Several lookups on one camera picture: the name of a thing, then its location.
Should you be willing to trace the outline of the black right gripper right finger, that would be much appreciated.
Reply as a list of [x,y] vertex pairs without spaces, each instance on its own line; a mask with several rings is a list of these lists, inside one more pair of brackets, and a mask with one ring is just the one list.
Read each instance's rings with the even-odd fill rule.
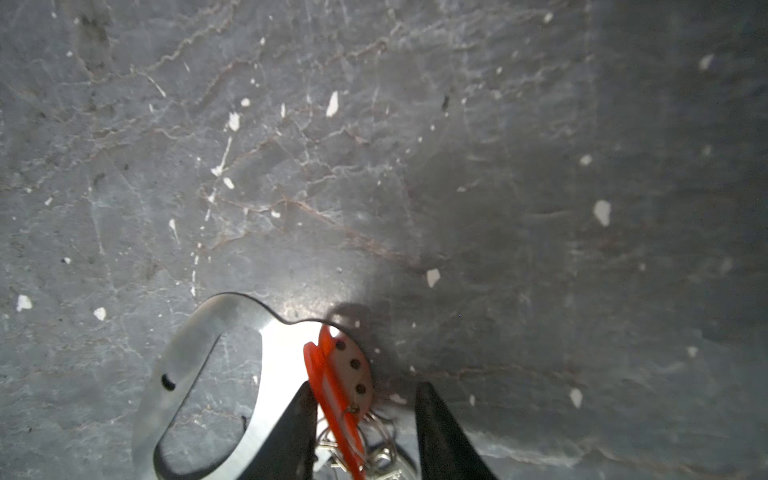
[[430,382],[417,386],[415,417],[423,479],[497,479]]

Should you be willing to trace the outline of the red plastic key tag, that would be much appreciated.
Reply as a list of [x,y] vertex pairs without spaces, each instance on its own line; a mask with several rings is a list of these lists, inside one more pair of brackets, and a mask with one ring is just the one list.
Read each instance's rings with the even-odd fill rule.
[[373,399],[370,365],[349,335],[327,324],[315,343],[305,344],[303,355],[310,388],[343,464],[352,478],[363,479],[365,446],[358,426]]

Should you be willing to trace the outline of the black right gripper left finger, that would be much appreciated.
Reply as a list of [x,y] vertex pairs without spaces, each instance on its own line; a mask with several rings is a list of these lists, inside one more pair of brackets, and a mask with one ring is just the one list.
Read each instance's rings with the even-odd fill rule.
[[312,479],[318,404],[304,382],[239,479]]

